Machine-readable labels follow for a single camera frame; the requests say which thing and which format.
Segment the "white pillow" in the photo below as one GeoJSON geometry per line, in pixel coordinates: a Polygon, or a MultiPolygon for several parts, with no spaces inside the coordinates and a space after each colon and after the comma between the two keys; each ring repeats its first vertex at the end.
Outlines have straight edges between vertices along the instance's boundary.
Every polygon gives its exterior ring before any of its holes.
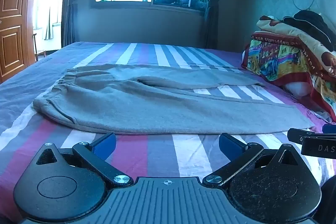
{"type": "Polygon", "coordinates": [[[293,82],[283,86],[294,97],[300,99],[303,96],[307,96],[311,92],[311,86],[306,82],[293,82]]]}

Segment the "bed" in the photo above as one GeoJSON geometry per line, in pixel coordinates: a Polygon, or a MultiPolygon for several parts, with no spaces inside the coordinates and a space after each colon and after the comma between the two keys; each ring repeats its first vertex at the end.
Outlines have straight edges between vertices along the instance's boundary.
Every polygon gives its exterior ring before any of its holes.
{"type": "MultiPolygon", "coordinates": [[[[32,101],[50,90],[66,69],[104,63],[243,71],[240,67],[241,54],[238,53],[142,43],[77,42],[43,58],[0,85],[0,215],[14,222],[20,221],[21,216],[12,197],[13,188],[43,143],[52,142],[59,148],[68,148],[79,141],[92,142],[102,136],[48,120],[32,108],[32,101]]],[[[265,87],[247,87],[245,90],[223,87],[215,91],[196,92],[259,97],[295,105],[314,123],[311,130],[321,132],[325,123],[323,120],[279,87],[259,80],[265,87]]],[[[277,149],[282,143],[288,143],[286,134],[235,137],[245,143],[257,142],[265,148],[277,149]]],[[[219,135],[195,134],[117,135],[117,148],[106,161],[134,179],[137,176],[198,176],[202,180],[205,175],[229,162],[219,150],[218,138],[219,135]]],[[[293,145],[300,151],[300,145],[293,145]]],[[[303,159],[320,185],[334,175],[336,164],[332,160],[304,156],[303,159]]]]}

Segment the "black robotic base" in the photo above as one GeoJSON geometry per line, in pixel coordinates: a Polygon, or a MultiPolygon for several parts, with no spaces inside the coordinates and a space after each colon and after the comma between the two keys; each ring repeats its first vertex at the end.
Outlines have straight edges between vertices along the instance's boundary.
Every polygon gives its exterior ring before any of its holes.
{"type": "Polygon", "coordinates": [[[223,133],[219,147],[231,162],[202,183],[133,182],[105,162],[115,145],[113,133],[71,149],[43,145],[14,189],[23,223],[317,223],[320,187],[290,144],[264,149],[223,133]]]}

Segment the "crosshair marking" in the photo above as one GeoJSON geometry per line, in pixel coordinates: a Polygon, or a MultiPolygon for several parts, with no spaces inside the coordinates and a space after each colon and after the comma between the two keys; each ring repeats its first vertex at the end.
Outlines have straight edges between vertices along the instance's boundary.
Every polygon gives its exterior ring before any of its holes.
{"type": "Polygon", "coordinates": [[[167,180],[165,180],[165,181],[162,182],[162,183],[164,183],[164,184],[166,184],[166,185],[170,185],[170,184],[172,184],[173,182],[172,182],[171,180],[167,179],[167,180]]]}

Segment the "folded blanket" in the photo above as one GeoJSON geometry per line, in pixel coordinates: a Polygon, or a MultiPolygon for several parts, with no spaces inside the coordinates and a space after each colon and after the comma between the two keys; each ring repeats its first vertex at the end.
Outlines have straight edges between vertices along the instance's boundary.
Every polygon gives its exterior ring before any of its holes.
{"type": "Polygon", "coordinates": [[[263,31],[292,37],[291,40],[296,43],[296,45],[290,46],[298,47],[298,45],[300,45],[298,48],[303,49],[305,51],[305,55],[309,59],[318,60],[319,64],[322,66],[323,70],[315,70],[313,73],[319,77],[323,77],[325,80],[336,81],[336,58],[318,40],[314,39],[302,30],[267,16],[262,16],[258,21],[257,26],[263,31]]]}
{"type": "Polygon", "coordinates": [[[69,69],[34,108],[72,128],[124,134],[262,134],[309,128],[294,106],[198,94],[192,89],[261,85],[216,69],[101,65],[69,69]]]}

